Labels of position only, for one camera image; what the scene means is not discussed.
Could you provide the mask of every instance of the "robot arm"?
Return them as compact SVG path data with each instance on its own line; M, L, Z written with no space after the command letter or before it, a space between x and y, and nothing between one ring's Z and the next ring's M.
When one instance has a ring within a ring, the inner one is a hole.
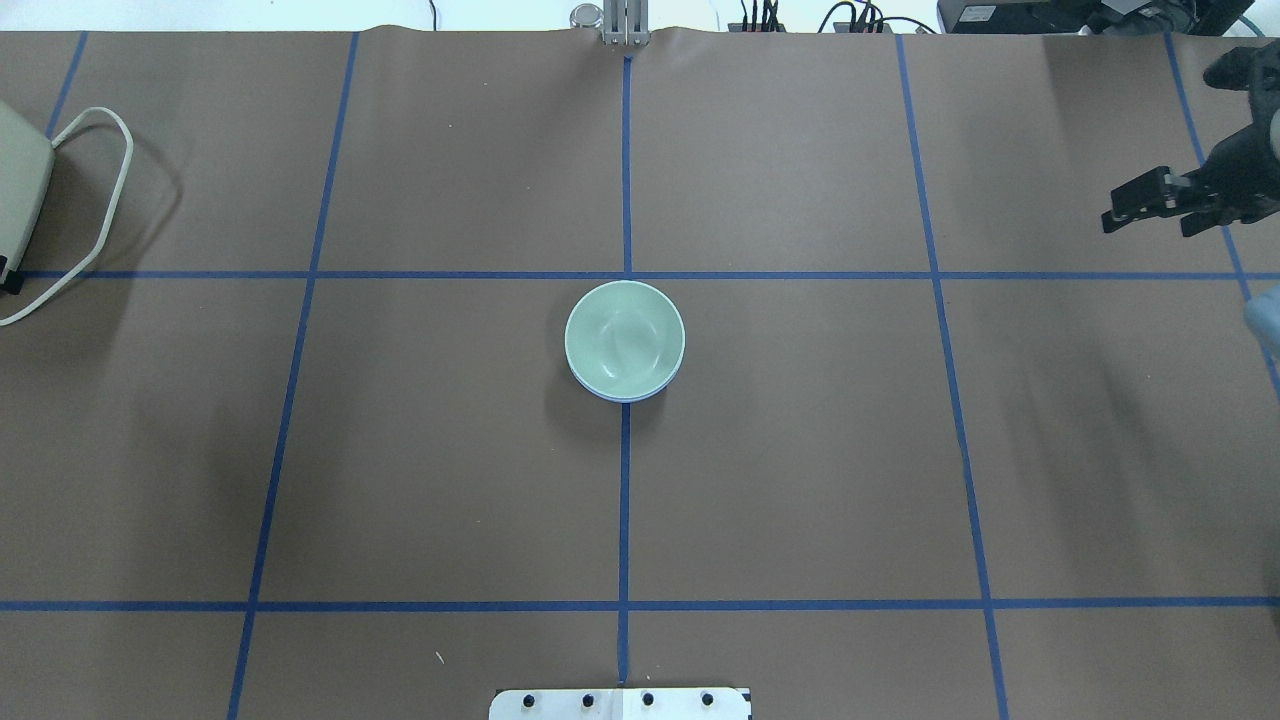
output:
M1253 122L1219 142L1204 165L1185 176L1161 165L1112 190L1102 232L1144 218L1184 215L1183 236L1192 237L1280 210L1280 41L1231 50L1204 70L1204 83L1247 91Z

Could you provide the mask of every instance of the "metal plate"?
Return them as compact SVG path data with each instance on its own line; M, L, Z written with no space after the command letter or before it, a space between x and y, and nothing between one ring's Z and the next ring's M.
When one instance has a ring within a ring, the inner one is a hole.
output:
M750 720L751 692L736 688L503 691L489 720Z

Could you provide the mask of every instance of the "grid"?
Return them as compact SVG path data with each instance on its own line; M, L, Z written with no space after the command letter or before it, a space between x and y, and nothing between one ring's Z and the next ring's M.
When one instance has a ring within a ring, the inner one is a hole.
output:
M1280 607L1276 596L1171 596L1171 597L995 597L987 571L987 557L983 543L979 514L979 497L974 486L973 468L969 457L969 441L965 427L961 384L957 377L952 351L952 336L946 309L945 283L964 281L1134 281L1134 282L1201 282L1236 281L1242 295L1251 297L1249 281L1280 279L1280 273L1245 272L1229 228L1222 228L1224 243L1231 259L1234 272L948 272L940 266L938 252L929 209L927 173L922 160L916 115L911 96L910 73L906 61L906 49L902 38L896 38L897 65L902 102L906 114L909 142L914 165L914 179L928 255L928 272L643 272L635 270L632 263L631 232L631 87L632 58L622 59L622 127L621 127L621 201L622 228L621 254L622 272L468 272L468 270L321 270L320 258L325 240L329 202L333 193L334 176L338 168L343 127L352 83L357 78L357 49L360 33L352 33L342 78L340 100L334 122L333 140L329 151L320 211L316 219L314 243L307 270L260 270L260 272L219 272L219 270L93 270L86 277L95 279L298 279L306 281L297 333L293 345L284 405L280 413L271 474L262 509L260 534L257 539L251 585L243 602L202 602L202 601L0 601L0 611L124 611L124 612L221 612L242 614L243 629L234 669L232 694L228 702L228 717L237 717L246 671L251 664L253 626L259 612L602 612L617 616L617 674L618 683L630 679L628 647L631 643L630 614L645 612L689 612L689 611L913 611L913 610L952 610L980 611L988 643L991 676L998 715L1010 716L1005 691L1005 667L1000 652L997 633L997 610L1056 610L1056 609L1155 609L1155 607ZM56 128L63 105L72 88L76 72L83 55L88 33L81 33L74 55L67 70L65 79L58 95L52 115L46 128L51 135ZM1187 123L1190 142L1199 161L1203 161L1197 128L1192 118L1178 56L1170 36L1165 36L1170 69L1178 87L1179 102ZM59 277L58 270L36 270L35 278ZM618 414L618 579L616 601L479 601L479 602L415 602L415 601L265 601L261 600L262 574L268 555L275 503L279 492L280 474L285 462L289 427L293 404L298 386L300 369L305 360L307 327L316 286L326 279L518 279L518 281L557 281L557 279L653 279L653 281L918 281L929 282L937 314L938 340L946 368L955 441L960 450L964 473L964 487L968 505L968 520L973 543L975 573L979 597L938 598L938 600L733 600L733 601L694 601L694 600L632 600L630 593L630 528L631 528L631 406L622 405ZM1262 354L1268 369L1272 387L1280 398L1280 377L1274 360Z

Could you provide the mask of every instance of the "cable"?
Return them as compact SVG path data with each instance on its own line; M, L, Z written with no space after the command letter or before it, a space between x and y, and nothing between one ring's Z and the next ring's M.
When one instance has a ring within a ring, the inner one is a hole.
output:
M852 0L840 0L840 3L836 3L827 10L827 15L822 18L822 24L818 26L818 32L827 29L827 20L844 5L849 5L849 32L859 32L855 28L863 28L860 32L872 32L872 28L884 17L884 13L869 0L856 1L864 5L861 15L858 14L858 5L854 5Z
M1252 29L1253 35L1256 35L1258 37L1266 37L1267 36L1267 33L1262 32L1262 28L1260 28L1257 23L1254 23L1249 18L1245 18L1244 15L1240 15L1240 24L1243 24L1244 27Z
M827 15L822 18L822 24L818 26L818 32L827 29L827 20L831 19L831 15L838 10L841 5L849 5L849 22L858 22L858 5L854 5L850 0L840 0L840 3L836 3L829 10L827 10Z
M70 124L63 129L63 132L58 133L52 145L56 149L68 137L70 137L70 135L79 128L84 117L90 113L104 113L110 115L111 119L115 120L115 124L120 126L120 132L124 135L124 160L120 161L120 174L115 178L115 187L111 190L111 200L106 204L106 215L102 218L102 229L97 233L97 242L93 243L93 249L88 251L88 255L86 255L83 260L77 263L70 270L67 270L65 275L58 278L58 282L50 286L49 290L46 290L40 297L33 300L31 305L27 305L8 318L0 318L0 327L12 325L13 323L17 323L27 315L35 313L37 307L47 302L49 299L56 295L58 291L67 286L67 283L72 282L76 275L81 274L84 268L88 268L93 260L97 260L97 255L102 252L102 246L106 245L106 233L111 232L111 220L115 219L115 208L120 204L120 191L124 190L124 178L129 174L129 163L133 161L133 135L129 132L129 126L124 124L124 120L122 120L120 117L113 110L108 110L106 108L88 108L79 115L76 115L76 119L72 120Z
M707 0L707 6L716 14L716 32L724 29L723 23L719 22L719 10L716 9L716 3L713 0Z
M909 23L915 23L916 26L924 28L924 32L928 32L929 35L937 35L937 32L932 27L922 23L920 20L918 20L915 18L904 18L901 15L893 15L892 18L884 18L884 17L882 17L879 19L879 23L878 23L879 24L879 29L876 31L876 32L884 32L884 23L887 23L890 20L904 20L904 22L909 22Z

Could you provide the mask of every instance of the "bowl rim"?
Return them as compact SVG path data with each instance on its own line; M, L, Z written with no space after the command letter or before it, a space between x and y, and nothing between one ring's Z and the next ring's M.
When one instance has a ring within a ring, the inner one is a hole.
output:
M585 380L582 375L577 372L577 368L573 365L573 355L568 350L568 328L573 324L573 316L577 315L579 307L581 307L582 304L586 302L586 300L593 295L595 295L596 292L600 292L607 287L614 287L620 284L635 284L645 288L649 292L655 293L658 297L663 300L663 302L667 304L667 307L671 307L671 311L676 315L676 323L680 327L680 352L676 355L676 363L675 365L672 365L671 372L667 373L667 377L664 377L663 380L657 384L657 387L654 387L648 392L635 396L612 396L591 387L591 383ZM564 360L568 363L570 372L573 374L573 378L579 382L579 384L590 391L591 395L608 400L609 402L623 402L623 404L640 402L641 400L650 398L662 392L662 389L668 384L671 384L671 380L676 378L676 373L680 372L680 366L684 365L685 363L685 345L686 345L685 318L680 314L680 309L676 307L676 304L672 302L669 297L667 297L666 292L658 290L657 287L649 283L640 281L611 281L593 287L582 297L580 297L577 302L573 304L573 309L570 310L568 319L564 320Z

